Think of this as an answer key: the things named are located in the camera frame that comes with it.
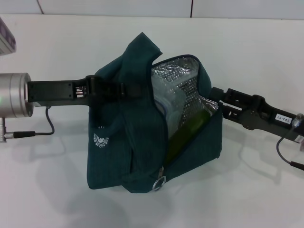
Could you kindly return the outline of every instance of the wire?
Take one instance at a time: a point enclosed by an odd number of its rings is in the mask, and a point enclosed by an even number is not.
[[[280,158],[282,158],[283,161],[285,161],[285,162],[288,163],[288,164],[290,164],[290,161],[288,161],[286,158],[284,158],[284,157],[282,156],[282,154],[281,154],[281,152],[280,152],[280,150],[279,150],[279,145],[280,145],[281,141],[283,141],[283,139],[286,138],[287,135],[289,135],[290,132],[292,132],[294,129],[295,129],[295,126],[292,126],[292,128],[291,128],[285,135],[283,135],[282,138],[281,138],[281,139],[277,142],[277,144],[276,144],[276,151],[277,151],[277,153],[279,154]]]
[[[49,125],[51,125],[52,132],[48,132],[48,133],[35,133],[35,136],[36,136],[36,135],[52,135],[52,134],[55,133],[54,125],[53,125],[51,119],[50,119],[49,116],[48,116],[48,110],[49,110],[50,108],[51,108],[51,106],[48,106],[48,107],[46,108],[46,117],[47,117],[47,121],[48,121]]]

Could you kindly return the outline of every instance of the white wall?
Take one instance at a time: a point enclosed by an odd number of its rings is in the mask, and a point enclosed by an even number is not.
[[[190,17],[191,0],[39,0],[45,14]]]
[[[0,13],[41,14],[36,0],[0,0]]]
[[[192,16],[304,19],[304,0],[194,0]]]

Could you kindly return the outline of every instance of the label sticker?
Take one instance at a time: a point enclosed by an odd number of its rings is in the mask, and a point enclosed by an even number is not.
[[[301,143],[303,140],[304,140],[304,137],[299,135],[294,141],[297,143]]]
[[[277,114],[275,119],[286,124],[291,124],[292,121],[292,118],[280,114]]]

